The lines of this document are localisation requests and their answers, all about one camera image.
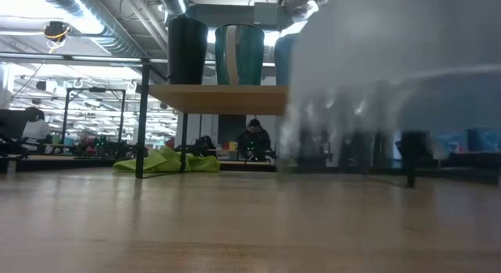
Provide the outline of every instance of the person in black jacket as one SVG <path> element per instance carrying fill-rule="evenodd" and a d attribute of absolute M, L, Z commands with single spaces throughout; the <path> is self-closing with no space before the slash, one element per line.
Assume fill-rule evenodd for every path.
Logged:
<path fill-rule="evenodd" d="M 265 160 L 265 152 L 272 149 L 272 141 L 268 132 L 261 126 L 257 119 L 253 119 L 247 125 L 238 139 L 238 151 L 247 160 Z"/>

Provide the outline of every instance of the ceiling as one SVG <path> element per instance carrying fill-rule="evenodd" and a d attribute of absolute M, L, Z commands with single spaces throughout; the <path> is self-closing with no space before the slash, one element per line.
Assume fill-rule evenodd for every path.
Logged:
<path fill-rule="evenodd" d="M 138 13 L 134 12 L 133 6 L 127 0 L 97 1 L 101 12 L 110 14 L 110 19 L 114 22 L 113 31 L 117 31 L 117 34 L 124 31 L 120 34 L 129 37 L 133 46 L 144 53 L 143 56 L 167 58 L 166 46 L 163 45 L 165 41 L 162 41 L 161 36 L 159 41 L 159 35 L 154 26 L 154 24 L 163 28 L 165 26 L 166 13 L 160 0 L 142 0 L 150 14 L 153 15 L 153 18 L 148 17 L 145 10 L 139 12 L 140 16 L 146 18 L 149 28 L 141 22 Z M 189 0 L 188 14 L 203 21 L 210 28 L 210 34 L 207 38 L 209 42 L 207 60 L 214 60 L 215 28 L 227 23 L 254 24 L 255 2 L 268 2 L 278 6 L 278 2 L 282 1 Z M 139 5 L 137 0 L 132 0 L 132 2 Z M 266 33 L 266 63 L 273 63 L 273 45 L 280 35 L 279 29 L 292 24 L 293 21 L 292 15 L 289 15 L 288 12 L 278 12 L 278 14 L 275 23 L 259 26 Z M 0 52 L 49 52 L 54 44 L 45 38 L 42 31 L 53 20 L 67 22 L 68 14 L 62 9 L 54 8 L 44 0 L 0 0 Z M 80 22 L 78 24 L 79 22 L 75 21 L 70 21 L 70 23 L 74 28 L 71 29 L 64 44 L 53 49 L 54 53 L 89 56 L 110 55 L 109 51 L 97 43 L 98 34 L 88 35 L 89 31 L 92 31 L 89 30 L 89 27 L 92 26 L 91 23 Z M 3 66 L 9 66 L 9 76 L 14 80 L 11 89 L 13 89 L 15 97 L 11 102 L 11 107 L 21 110 L 33 106 L 33 99 L 40 101 L 41 103 L 36 106 L 43 109 L 49 116 L 49 123 L 54 131 L 61 129 L 66 97 L 65 88 L 74 87 L 75 84 L 79 86 L 81 83 L 81 88 L 97 86 L 126 90 L 126 118 L 124 122 L 126 134 L 124 136 L 132 138 L 134 127 L 137 126 L 135 115 L 139 110 L 139 95 L 134 90 L 135 84 L 141 80 L 141 75 L 137 70 L 123 66 L 41 65 L 38 63 L 7 63 Z M 30 77 L 35 73 L 35 78 L 30 80 Z M 274 77 L 274 75 L 273 68 L 265 68 L 263 78 Z M 214 68 L 207 66 L 204 76 L 206 77 L 204 83 L 213 83 L 215 80 Z M 47 81 L 47 90 L 41 91 L 36 88 L 39 81 Z M 98 100 L 99 106 L 89 105 L 88 103 L 92 103 L 92 100 L 94 102 Z M 116 134 L 120 120 L 121 97 L 114 92 L 82 92 L 74 98 L 69 107 L 68 120 L 71 122 L 71 132 L 86 130 L 105 135 Z M 96 113 L 97 117 L 87 117 L 88 112 Z M 161 140 L 165 135 L 174 135 L 176 124 L 176 112 L 172 108 L 161 109 L 160 103 L 150 97 L 147 129 L 150 141 Z"/>

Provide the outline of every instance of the black metal table leg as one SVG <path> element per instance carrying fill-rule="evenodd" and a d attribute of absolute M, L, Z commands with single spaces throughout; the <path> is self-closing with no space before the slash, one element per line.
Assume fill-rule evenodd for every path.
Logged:
<path fill-rule="evenodd" d="M 148 110 L 148 93 L 150 90 L 150 65 L 142 65 L 141 102 L 139 104 L 139 130 L 135 177 L 143 178 L 145 143 L 146 143 L 146 111 Z"/>
<path fill-rule="evenodd" d="M 179 172 L 184 172 L 186 168 L 186 136 L 188 133 L 188 113 L 182 115 L 182 137 L 181 137 L 181 168 Z"/>

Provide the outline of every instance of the desk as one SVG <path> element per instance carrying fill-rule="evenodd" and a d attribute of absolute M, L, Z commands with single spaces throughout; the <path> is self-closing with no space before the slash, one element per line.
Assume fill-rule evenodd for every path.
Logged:
<path fill-rule="evenodd" d="M 282 116 L 287 104 L 288 87 L 160 84 L 147 86 L 146 94 L 148 94 L 148 91 L 150 95 L 161 102 L 183 112 L 180 170 L 184 171 L 186 166 L 185 147 L 188 113 Z M 143 156 L 138 153 L 137 162 L 142 163 L 142 161 Z M 141 163 L 136 167 L 137 178 L 142 178 Z"/>

